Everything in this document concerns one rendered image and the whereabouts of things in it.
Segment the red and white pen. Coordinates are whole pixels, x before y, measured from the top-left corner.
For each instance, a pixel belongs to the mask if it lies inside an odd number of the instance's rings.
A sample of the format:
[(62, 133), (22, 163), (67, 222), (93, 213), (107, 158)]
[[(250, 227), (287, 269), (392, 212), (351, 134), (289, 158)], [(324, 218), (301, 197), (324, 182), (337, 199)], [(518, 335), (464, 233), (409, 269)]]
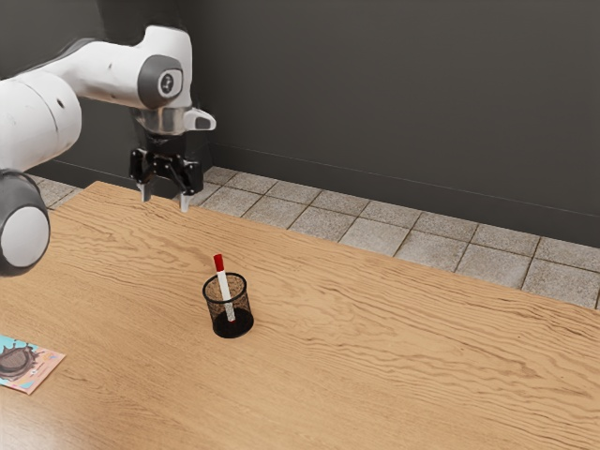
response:
[(229, 288), (229, 283), (227, 279), (227, 274), (224, 268), (224, 261), (222, 255), (215, 254), (213, 256), (215, 267), (217, 270), (217, 281), (218, 286), (221, 292), (222, 301), (224, 302), (224, 307), (226, 311), (226, 317), (229, 323), (235, 322), (235, 313), (234, 307), (231, 302), (232, 296)]

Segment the black mesh pen holder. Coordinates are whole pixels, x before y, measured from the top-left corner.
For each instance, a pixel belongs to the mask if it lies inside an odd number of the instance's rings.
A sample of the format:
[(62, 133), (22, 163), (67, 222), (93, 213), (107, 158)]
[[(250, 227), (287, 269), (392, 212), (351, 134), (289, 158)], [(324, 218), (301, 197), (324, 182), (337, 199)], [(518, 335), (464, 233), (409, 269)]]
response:
[(215, 334), (221, 338), (239, 338), (254, 324), (248, 301), (248, 285), (240, 274), (227, 272), (226, 276), (230, 299), (223, 299), (217, 275), (204, 283), (202, 295), (207, 303)]

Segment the printed flat carton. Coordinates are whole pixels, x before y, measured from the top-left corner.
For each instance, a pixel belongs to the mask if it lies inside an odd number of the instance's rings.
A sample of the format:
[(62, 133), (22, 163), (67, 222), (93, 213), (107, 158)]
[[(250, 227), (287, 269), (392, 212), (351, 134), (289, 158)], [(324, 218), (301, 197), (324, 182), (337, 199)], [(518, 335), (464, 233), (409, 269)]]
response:
[(63, 353), (0, 335), (0, 386), (31, 395), (65, 357)]

